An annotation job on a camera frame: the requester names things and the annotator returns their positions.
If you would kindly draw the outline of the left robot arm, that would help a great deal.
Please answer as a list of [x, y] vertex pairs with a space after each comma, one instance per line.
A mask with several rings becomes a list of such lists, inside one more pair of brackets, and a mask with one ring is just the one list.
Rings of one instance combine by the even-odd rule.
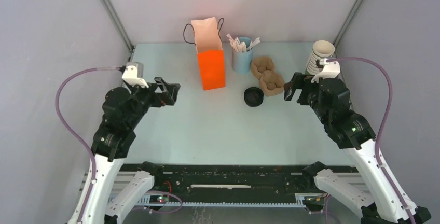
[[136, 126], [151, 107], [173, 106], [180, 90], [178, 83], [156, 77], [147, 88], [139, 85], [117, 87], [107, 92], [103, 117], [93, 136], [94, 165], [69, 223], [123, 223], [135, 204], [148, 191], [163, 187], [161, 166], [145, 162], [132, 180], [111, 202], [109, 197], [119, 170], [136, 138]]

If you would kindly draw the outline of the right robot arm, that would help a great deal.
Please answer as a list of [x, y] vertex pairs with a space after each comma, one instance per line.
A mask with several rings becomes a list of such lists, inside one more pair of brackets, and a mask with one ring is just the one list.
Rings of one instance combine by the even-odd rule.
[[284, 99], [291, 101], [300, 90], [297, 103], [309, 106], [323, 124], [328, 137], [353, 162], [368, 192], [351, 186], [333, 173], [326, 165], [315, 162], [303, 170], [302, 186], [309, 192], [318, 189], [330, 194], [353, 213], [361, 223], [426, 223], [431, 219], [429, 210], [417, 206], [403, 191], [391, 172], [389, 176], [405, 200], [402, 203], [383, 173], [375, 153], [376, 134], [368, 121], [349, 107], [350, 91], [339, 78], [319, 79], [295, 73], [284, 84]]

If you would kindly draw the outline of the brown pulp cup carrier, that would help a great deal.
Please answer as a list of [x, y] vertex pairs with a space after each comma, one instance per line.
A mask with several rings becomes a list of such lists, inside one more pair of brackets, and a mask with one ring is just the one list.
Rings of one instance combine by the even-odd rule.
[[265, 96], [276, 96], [284, 92], [285, 81], [282, 75], [276, 72], [275, 64], [269, 56], [254, 58], [251, 62], [251, 72], [259, 80], [259, 86]]

